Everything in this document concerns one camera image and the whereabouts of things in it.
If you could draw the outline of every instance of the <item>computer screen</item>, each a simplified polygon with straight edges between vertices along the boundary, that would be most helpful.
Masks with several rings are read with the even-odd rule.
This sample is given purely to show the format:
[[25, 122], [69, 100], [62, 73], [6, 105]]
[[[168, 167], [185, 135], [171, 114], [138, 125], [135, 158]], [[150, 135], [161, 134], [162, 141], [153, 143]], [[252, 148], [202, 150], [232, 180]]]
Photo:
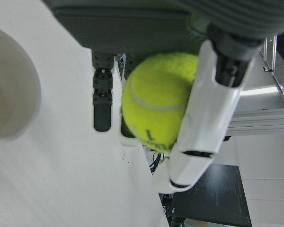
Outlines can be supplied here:
[[238, 166], [211, 164], [193, 188], [174, 194], [169, 215], [251, 227]]

